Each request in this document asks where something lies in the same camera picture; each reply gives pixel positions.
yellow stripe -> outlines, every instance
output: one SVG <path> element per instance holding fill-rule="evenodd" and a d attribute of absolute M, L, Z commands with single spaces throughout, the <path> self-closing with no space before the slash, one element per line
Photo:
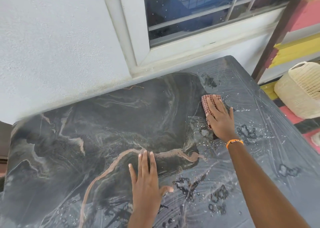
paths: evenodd
<path fill-rule="evenodd" d="M 320 51 L 320 33 L 287 44 L 276 44 L 279 51 L 269 68 Z"/>
<path fill-rule="evenodd" d="M 274 99 L 279 98 L 278 95 L 273 90 L 277 81 L 271 82 L 266 85 L 260 86 L 260 88 L 268 95 L 268 97 L 273 101 Z"/>

basket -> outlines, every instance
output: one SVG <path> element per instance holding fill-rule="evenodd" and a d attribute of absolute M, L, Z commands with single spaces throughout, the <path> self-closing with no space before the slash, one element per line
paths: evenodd
<path fill-rule="evenodd" d="M 278 80 L 274 91 L 296 116 L 320 117 L 320 64 L 296 64 Z"/>

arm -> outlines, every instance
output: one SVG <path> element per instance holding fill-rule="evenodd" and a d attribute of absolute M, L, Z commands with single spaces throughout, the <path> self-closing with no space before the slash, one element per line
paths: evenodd
<path fill-rule="evenodd" d="M 150 152 L 150 171 L 148 167 L 148 153 L 138 155 L 138 177 L 129 164 L 132 182 L 134 209 L 130 216 L 128 228 L 151 228 L 158 214 L 161 199 L 174 188 L 163 186 L 159 189 L 157 166 L 153 152 Z"/>
<path fill-rule="evenodd" d="M 207 115 L 214 133 L 224 142 L 239 139 L 235 134 L 233 109 L 228 114 L 222 101 L 213 96 L 217 106 L 207 98 L 210 111 Z M 229 144 L 228 150 L 237 174 L 239 184 L 248 206 L 250 215 L 256 227 L 299 227 L 309 225 L 280 192 L 277 186 L 264 173 L 254 158 L 240 142 Z"/>

checkered cloth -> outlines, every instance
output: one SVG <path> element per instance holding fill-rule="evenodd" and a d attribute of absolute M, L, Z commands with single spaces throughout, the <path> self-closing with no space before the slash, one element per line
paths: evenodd
<path fill-rule="evenodd" d="M 208 107 L 207 99 L 206 99 L 207 97 L 209 97 L 209 99 L 211 100 L 212 104 L 213 104 L 215 107 L 217 107 L 216 104 L 215 104 L 214 101 L 213 101 L 212 96 L 213 96 L 213 95 L 204 95 L 204 96 L 201 97 L 201 101 L 202 101 L 202 106 L 203 106 L 203 109 L 204 109 L 205 114 L 207 115 L 207 113 L 210 113 L 210 114 L 213 116 L 214 114 L 210 111 L 210 109 L 209 109 L 209 107 Z M 208 118 L 207 118 L 207 124 L 208 124 L 209 129 L 212 129 L 211 126 L 210 126 L 210 123 L 209 123 Z"/>

person's left hand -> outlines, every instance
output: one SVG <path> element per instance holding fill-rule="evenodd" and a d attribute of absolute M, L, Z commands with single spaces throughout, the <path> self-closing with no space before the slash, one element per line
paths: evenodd
<path fill-rule="evenodd" d="M 148 153 L 145 150 L 138 156 L 138 178 L 129 164 L 132 181 L 134 209 L 129 220 L 128 228 L 151 228 L 158 214 L 161 199 L 174 188 L 163 186 L 159 189 L 157 166 L 153 152 L 150 152 L 150 172 L 148 168 Z"/>

